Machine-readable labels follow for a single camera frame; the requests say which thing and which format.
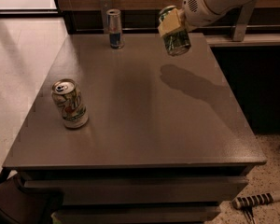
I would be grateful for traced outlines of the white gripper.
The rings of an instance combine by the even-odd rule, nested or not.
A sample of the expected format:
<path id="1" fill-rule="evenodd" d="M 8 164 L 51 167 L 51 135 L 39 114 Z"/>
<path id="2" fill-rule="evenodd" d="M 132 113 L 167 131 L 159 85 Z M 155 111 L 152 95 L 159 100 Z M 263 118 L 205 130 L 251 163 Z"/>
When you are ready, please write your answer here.
<path id="1" fill-rule="evenodd" d="M 226 13 L 255 0 L 183 0 L 182 9 L 172 9 L 158 27 L 161 37 L 204 27 L 218 21 Z"/>

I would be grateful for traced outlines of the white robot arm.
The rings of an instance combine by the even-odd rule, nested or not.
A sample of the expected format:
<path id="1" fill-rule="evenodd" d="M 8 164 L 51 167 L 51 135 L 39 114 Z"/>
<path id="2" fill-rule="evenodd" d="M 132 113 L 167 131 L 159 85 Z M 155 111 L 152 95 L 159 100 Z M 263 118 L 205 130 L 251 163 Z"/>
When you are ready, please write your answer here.
<path id="1" fill-rule="evenodd" d="M 228 11 L 240 7 L 234 41 L 242 41 L 247 24 L 257 0 L 183 0 L 181 9 L 173 8 L 158 27 L 161 37 L 187 29 L 189 32 L 210 25 L 222 18 Z"/>

